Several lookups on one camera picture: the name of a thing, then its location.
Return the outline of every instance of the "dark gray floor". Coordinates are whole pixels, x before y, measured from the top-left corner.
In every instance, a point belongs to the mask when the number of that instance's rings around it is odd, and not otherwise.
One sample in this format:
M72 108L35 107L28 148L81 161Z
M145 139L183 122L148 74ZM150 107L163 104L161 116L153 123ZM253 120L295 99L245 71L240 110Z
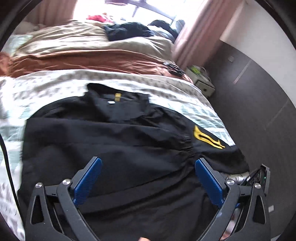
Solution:
M268 204L274 205L270 213L274 237L296 211L296 108L266 71L226 43L221 42L205 68L216 88L209 101L250 169L261 163L270 167Z

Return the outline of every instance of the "orange blanket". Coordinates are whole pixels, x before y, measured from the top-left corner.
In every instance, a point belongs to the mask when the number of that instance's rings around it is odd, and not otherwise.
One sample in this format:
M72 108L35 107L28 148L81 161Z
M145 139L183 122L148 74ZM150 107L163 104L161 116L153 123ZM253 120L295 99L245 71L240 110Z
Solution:
M0 55L0 75L19 77L40 70L94 69L130 74L155 74L184 79L169 73L162 61L126 50L73 50L7 59Z

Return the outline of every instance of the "dark clothing pile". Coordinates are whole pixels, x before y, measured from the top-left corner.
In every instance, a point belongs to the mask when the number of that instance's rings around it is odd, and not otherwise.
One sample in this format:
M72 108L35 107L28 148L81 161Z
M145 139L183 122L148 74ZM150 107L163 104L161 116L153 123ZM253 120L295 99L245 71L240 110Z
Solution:
M249 168L241 151L148 95L95 83L88 90L27 120L18 191L24 216L37 182L59 184L97 156L101 174L79 209L101 240L196 241L218 208L195 176L195 161L242 173Z
M154 36L154 33L147 26L137 22L104 26L104 29L109 41Z
M148 26L156 26L159 28L163 28L164 30L168 31L175 39L178 37L177 31L172 29L166 21L154 20L151 23L149 23Z

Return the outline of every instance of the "blue gripper pad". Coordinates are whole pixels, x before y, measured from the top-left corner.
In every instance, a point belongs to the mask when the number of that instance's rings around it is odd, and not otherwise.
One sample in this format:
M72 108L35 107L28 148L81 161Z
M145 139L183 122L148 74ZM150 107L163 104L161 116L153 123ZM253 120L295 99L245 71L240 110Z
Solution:
M77 184L73 194L73 203L76 207L82 205L87 199L94 183L101 173L101 168L102 161L100 158L97 158Z
M195 162L195 174L206 190L211 202L221 208L224 202L222 188L201 160Z

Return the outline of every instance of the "black cable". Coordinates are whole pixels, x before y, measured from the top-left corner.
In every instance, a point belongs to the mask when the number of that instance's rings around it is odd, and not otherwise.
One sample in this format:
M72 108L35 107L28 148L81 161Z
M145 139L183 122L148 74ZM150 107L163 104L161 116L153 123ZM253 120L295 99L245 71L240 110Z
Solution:
M11 186L11 189L12 189L12 194L13 194L13 197L15 198L15 203L17 205L17 209L19 211L20 218L22 219L22 223L24 224L24 219L23 219L22 213L20 212L20 203L18 202L17 195L16 195L16 192L15 192L15 187L13 185L13 181L12 181L12 177L11 177L11 172L10 172L10 167L9 167L9 161L8 161L6 146L5 146L5 143L4 143L4 140L2 138L1 133L0 133L0 146L1 146L1 149L2 149L2 152L3 152L6 171L7 171L8 179L9 179L10 186Z

